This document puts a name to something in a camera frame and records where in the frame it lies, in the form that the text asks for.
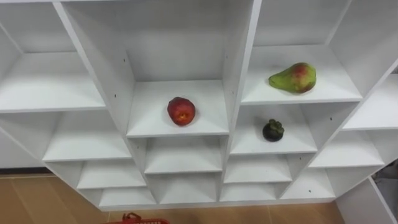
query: shelf compartment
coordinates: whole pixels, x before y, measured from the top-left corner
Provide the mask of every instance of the shelf compartment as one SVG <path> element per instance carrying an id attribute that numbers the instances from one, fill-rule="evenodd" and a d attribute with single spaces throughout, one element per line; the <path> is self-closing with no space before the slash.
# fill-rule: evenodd
<path id="1" fill-rule="evenodd" d="M 105 189 L 99 202 L 100 208 L 123 205 L 155 205 L 156 201 L 145 187 Z"/>
<path id="2" fill-rule="evenodd" d="M 179 127 L 167 113 L 176 96 L 196 107 L 192 123 Z M 221 80 L 137 83 L 127 131 L 130 138 L 228 134 L 228 120 Z"/>
<path id="3" fill-rule="evenodd" d="M 270 119 L 285 129 L 278 142 L 269 142 L 262 129 Z M 299 105 L 243 106 L 240 109 L 231 154 L 286 154 L 316 152 L 317 147 Z"/>
<path id="4" fill-rule="evenodd" d="M 224 184 L 220 202 L 275 200 L 272 184 Z"/>
<path id="5" fill-rule="evenodd" d="M 77 53 L 23 54 L 0 83 L 0 113 L 103 109 Z"/>
<path id="6" fill-rule="evenodd" d="M 146 183 L 132 160 L 87 161 L 77 189 L 144 186 Z"/>
<path id="7" fill-rule="evenodd" d="M 218 137 L 176 137 L 149 139 L 146 174 L 221 172 Z"/>
<path id="8" fill-rule="evenodd" d="M 45 162 L 131 158 L 108 111 L 64 112 Z"/>
<path id="9" fill-rule="evenodd" d="M 297 62 L 317 70 L 317 84 L 304 94 L 291 94 L 268 84 L 268 78 Z M 360 101 L 361 94 L 333 52 L 325 45 L 253 47 L 242 105 Z"/>
<path id="10" fill-rule="evenodd" d="M 305 170 L 280 199 L 335 198 L 324 169 Z"/>
<path id="11" fill-rule="evenodd" d="M 344 125 L 344 130 L 398 129 L 398 74 L 391 74 Z"/>
<path id="12" fill-rule="evenodd" d="M 229 158 L 224 183 L 273 183 L 292 181 L 283 155 Z"/>
<path id="13" fill-rule="evenodd" d="M 152 175 L 148 181 L 160 204 L 216 201 L 214 174 Z"/>
<path id="14" fill-rule="evenodd" d="M 365 131 L 339 133 L 312 161 L 310 167 L 363 167 L 384 165 Z"/>

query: basket handle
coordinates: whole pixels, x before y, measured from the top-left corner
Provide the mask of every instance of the basket handle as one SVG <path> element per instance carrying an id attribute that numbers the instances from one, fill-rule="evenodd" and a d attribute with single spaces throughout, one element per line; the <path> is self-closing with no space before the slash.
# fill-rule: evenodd
<path id="1" fill-rule="evenodd" d="M 130 212 L 128 214 L 123 214 L 122 220 L 123 221 L 131 220 L 131 221 L 139 222 L 139 221 L 141 221 L 141 216 L 135 214 L 134 212 Z"/>

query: white wall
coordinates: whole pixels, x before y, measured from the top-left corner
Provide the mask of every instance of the white wall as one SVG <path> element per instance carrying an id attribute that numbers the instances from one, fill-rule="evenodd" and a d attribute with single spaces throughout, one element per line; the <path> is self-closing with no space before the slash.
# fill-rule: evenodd
<path id="1" fill-rule="evenodd" d="M 0 132 L 0 169 L 20 167 L 43 167 L 43 165 Z"/>

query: red basket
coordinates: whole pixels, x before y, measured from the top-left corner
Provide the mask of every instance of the red basket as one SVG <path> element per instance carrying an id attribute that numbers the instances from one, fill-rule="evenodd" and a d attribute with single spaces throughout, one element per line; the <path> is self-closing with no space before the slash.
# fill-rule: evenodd
<path id="1" fill-rule="evenodd" d="M 143 220 L 139 215 L 135 213 L 124 214 L 122 217 L 122 221 L 120 222 L 111 222 L 104 224 L 170 224 L 167 220 L 161 218 L 151 218 Z"/>

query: wooden floor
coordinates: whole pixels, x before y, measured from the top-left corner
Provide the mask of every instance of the wooden floor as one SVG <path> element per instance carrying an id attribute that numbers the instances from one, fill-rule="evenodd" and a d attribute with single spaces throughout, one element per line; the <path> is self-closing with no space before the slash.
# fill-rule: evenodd
<path id="1" fill-rule="evenodd" d="M 334 203 L 138 211 L 171 224 L 340 224 Z M 0 223 L 99 224 L 123 212 L 101 212 L 57 177 L 0 177 Z"/>

